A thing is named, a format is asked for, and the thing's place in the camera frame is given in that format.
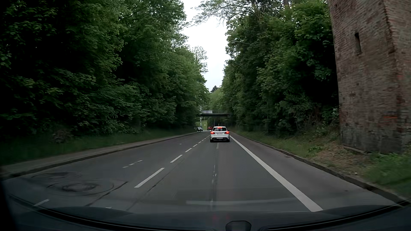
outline curb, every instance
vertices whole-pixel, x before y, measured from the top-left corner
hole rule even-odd
[[[402,196],[399,196],[399,195],[396,195],[395,193],[392,193],[392,192],[390,192],[390,191],[388,191],[388,190],[386,190],[386,189],[380,188],[379,186],[376,186],[376,185],[374,185],[374,184],[365,182],[365,181],[360,180],[360,179],[358,179],[358,178],[354,178],[354,177],[352,177],[352,176],[348,176],[348,175],[345,175],[345,174],[343,174],[343,173],[334,171],[334,170],[329,169],[329,168],[327,168],[327,167],[325,167],[325,166],[322,166],[322,165],[320,165],[320,164],[317,164],[317,163],[315,163],[315,162],[313,162],[313,161],[310,161],[310,160],[305,159],[305,158],[303,158],[303,157],[299,157],[299,156],[297,156],[297,155],[295,155],[295,154],[292,154],[292,153],[290,153],[290,152],[284,151],[284,150],[282,150],[282,149],[275,148],[275,147],[273,147],[273,146],[270,146],[270,145],[268,145],[268,144],[262,143],[262,142],[260,142],[260,141],[256,141],[256,140],[250,139],[250,138],[248,138],[248,137],[242,136],[242,135],[237,134],[237,133],[235,133],[235,134],[236,134],[236,135],[239,135],[239,136],[241,136],[241,137],[244,137],[244,138],[246,138],[246,139],[249,139],[249,140],[251,140],[251,141],[253,141],[253,142],[256,142],[256,143],[259,143],[259,144],[261,144],[261,145],[264,145],[264,146],[266,146],[266,147],[269,147],[269,148],[271,148],[271,149],[274,149],[274,150],[276,150],[276,151],[278,151],[278,152],[281,152],[281,153],[283,153],[283,154],[286,154],[286,155],[288,155],[288,156],[291,156],[291,157],[293,157],[293,158],[296,159],[296,160],[299,160],[299,161],[304,162],[304,163],[306,163],[306,164],[308,164],[308,165],[311,165],[311,166],[313,166],[313,167],[315,167],[315,168],[318,168],[318,169],[320,169],[320,170],[323,170],[324,172],[327,172],[327,173],[329,173],[329,174],[331,174],[331,175],[334,175],[334,176],[336,176],[336,177],[338,177],[338,178],[340,178],[340,179],[343,179],[343,180],[345,180],[345,181],[347,181],[347,182],[350,182],[350,183],[352,183],[352,184],[355,184],[355,185],[357,185],[357,186],[359,186],[359,187],[361,187],[361,188],[363,188],[363,189],[366,189],[366,190],[368,190],[368,191],[371,191],[371,192],[373,192],[373,193],[376,193],[376,194],[378,194],[378,195],[380,195],[380,196],[382,196],[382,197],[385,197],[385,198],[387,198],[388,200],[391,200],[391,201],[393,201],[393,202],[395,202],[395,203],[397,203],[397,204],[401,204],[401,205],[403,205],[403,206],[411,205],[411,202],[410,202],[407,198],[402,197]]]
[[[54,164],[50,164],[50,165],[46,165],[46,166],[41,166],[41,167],[30,169],[30,170],[27,170],[27,171],[20,171],[20,172],[16,172],[16,173],[2,172],[1,175],[0,175],[0,180],[7,180],[7,179],[14,178],[14,177],[19,177],[19,176],[23,176],[23,175],[26,175],[26,174],[36,173],[36,172],[40,172],[40,171],[43,171],[43,170],[46,170],[46,169],[51,169],[51,168],[54,168],[54,167],[62,166],[62,165],[65,165],[65,164],[71,164],[71,163],[79,162],[79,161],[82,161],[82,160],[91,159],[91,158],[94,158],[94,157],[100,157],[100,156],[108,155],[108,154],[115,153],[115,152],[120,152],[120,151],[124,151],[124,150],[128,150],[128,149],[132,149],[132,148],[138,148],[138,147],[141,147],[141,146],[146,146],[146,145],[149,145],[149,144],[159,143],[159,142],[163,142],[163,141],[167,141],[167,140],[171,140],[171,139],[176,139],[176,138],[180,138],[180,137],[183,137],[183,136],[189,136],[189,135],[193,135],[193,134],[197,134],[197,132],[180,135],[180,136],[173,137],[173,138],[165,138],[165,139],[160,140],[160,141],[157,140],[157,141],[153,141],[153,142],[149,142],[149,143],[142,143],[142,144],[136,144],[136,145],[133,145],[133,146],[122,147],[122,148],[118,148],[116,150],[110,150],[110,151],[106,151],[106,152],[99,152],[99,153],[96,153],[95,155],[89,155],[89,156],[85,156],[85,157],[69,159],[69,160],[61,161],[59,163],[54,163]]]

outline brick wall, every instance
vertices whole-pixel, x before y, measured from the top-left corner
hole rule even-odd
[[[410,1],[328,0],[346,146],[402,152],[411,140]]]

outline sidewalk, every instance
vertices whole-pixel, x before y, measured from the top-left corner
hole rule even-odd
[[[119,151],[131,149],[131,148],[137,148],[137,147],[141,147],[144,145],[158,143],[161,141],[175,139],[175,138],[188,136],[188,135],[192,135],[196,133],[197,132],[192,132],[192,133],[188,133],[184,135],[169,136],[169,137],[164,137],[164,138],[159,138],[159,139],[146,140],[146,141],[140,141],[140,142],[135,142],[135,143],[128,143],[128,144],[122,144],[122,145],[116,145],[116,146],[110,146],[110,147],[104,147],[104,148],[98,148],[98,149],[85,150],[81,152],[57,155],[57,156],[52,156],[52,157],[47,157],[47,158],[42,158],[42,159],[29,160],[29,161],[20,162],[20,163],[11,164],[11,165],[5,165],[5,166],[1,166],[0,178],[2,180],[6,180],[9,178],[13,178],[13,177],[17,177],[17,176],[21,176],[25,174],[30,174],[30,173],[35,173],[35,172],[42,171],[45,169],[50,169],[53,167],[61,166],[64,164],[70,164],[70,163],[85,160],[85,159],[99,157],[99,156],[114,153],[114,152],[119,152]]]

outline rear windshield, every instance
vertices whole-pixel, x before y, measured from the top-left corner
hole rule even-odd
[[[213,128],[213,131],[227,131],[227,129],[225,127],[220,127],[220,128],[215,127]]]

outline narrow window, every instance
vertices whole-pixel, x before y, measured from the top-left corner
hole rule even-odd
[[[357,48],[357,53],[361,53],[361,42],[360,42],[360,35],[358,33],[355,33],[354,36],[356,37],[356,48]]]

